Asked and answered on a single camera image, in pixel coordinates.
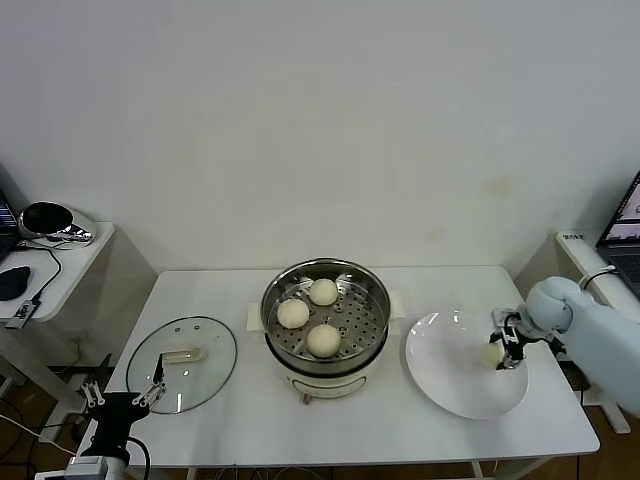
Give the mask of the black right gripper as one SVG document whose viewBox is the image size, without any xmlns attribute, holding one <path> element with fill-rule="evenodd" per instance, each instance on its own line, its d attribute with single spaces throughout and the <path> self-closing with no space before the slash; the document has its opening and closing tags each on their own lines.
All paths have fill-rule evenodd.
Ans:
<svg viewBox="0 0 640 480">
<path fill-rule="evenodd" d="M 523 334 L 519 327 L 522 317 L 517 310 L 497 308 L 492 311 L 493 332 L 489 336 L 490 344 L 503 345 L 504 354 L 497 370 L 512 370 L 524 360 Z"/>
</svg>

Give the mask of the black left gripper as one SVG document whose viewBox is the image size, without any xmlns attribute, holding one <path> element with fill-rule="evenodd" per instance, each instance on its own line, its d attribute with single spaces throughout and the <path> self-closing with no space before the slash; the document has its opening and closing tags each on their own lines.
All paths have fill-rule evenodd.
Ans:
<svg viewBox="0 0 640 480">
<path fill-rule="evenodd" d="M 90 445 L 81 456 L 128 456 L 126 449 L 131 427 L 149 415 L 166 393 L 163 355 L 158 356 L 151 384 L 140 394 L 106 393 L 112 354 L 107 354 L 81 385 L 90 417 L 97 422 Z"/>
</svg>

